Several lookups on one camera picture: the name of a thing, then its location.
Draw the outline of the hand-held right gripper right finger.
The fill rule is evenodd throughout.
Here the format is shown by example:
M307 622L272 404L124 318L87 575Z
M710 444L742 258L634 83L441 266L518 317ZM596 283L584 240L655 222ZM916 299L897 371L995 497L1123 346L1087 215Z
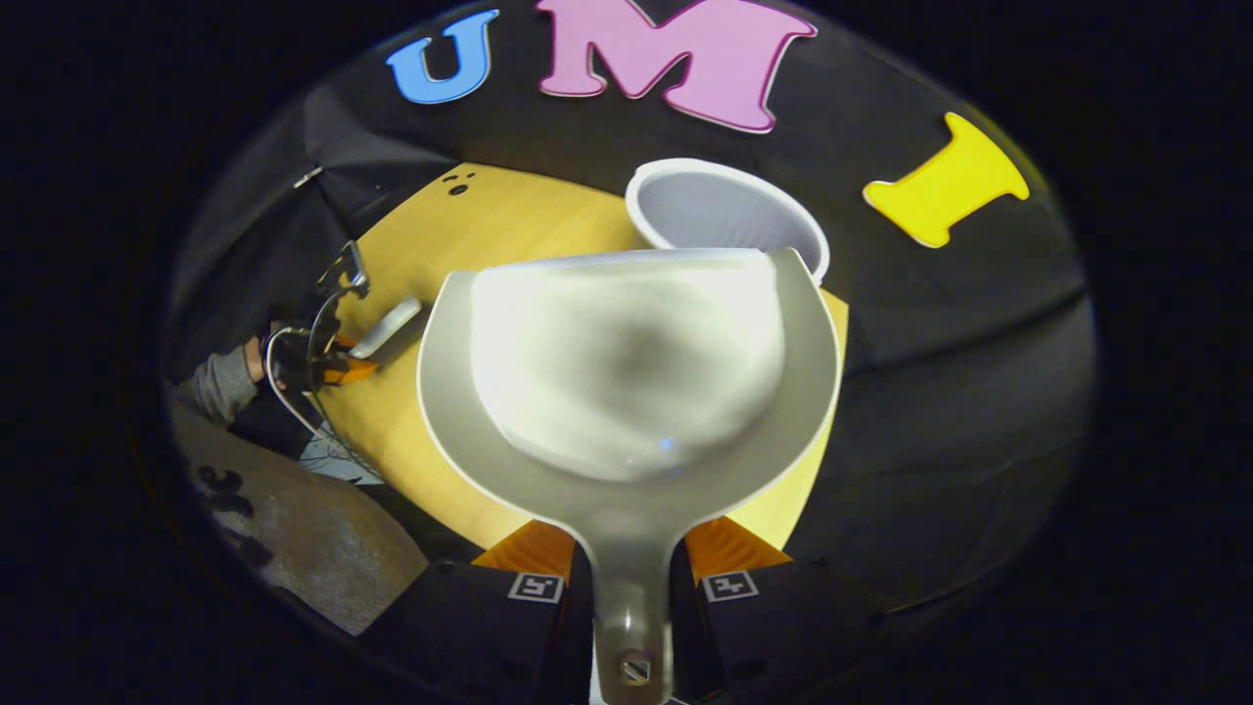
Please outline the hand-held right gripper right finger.
M685 532L670 577L677 702L803 702L882 642L881 599L733 518Z

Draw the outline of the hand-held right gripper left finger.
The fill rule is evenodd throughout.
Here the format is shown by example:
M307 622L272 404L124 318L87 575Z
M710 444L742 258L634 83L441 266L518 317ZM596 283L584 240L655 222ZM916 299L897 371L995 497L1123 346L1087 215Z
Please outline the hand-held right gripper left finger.
M471 562L440 561L367 631L415 704L586 704L591 579L576 540L531 521Z

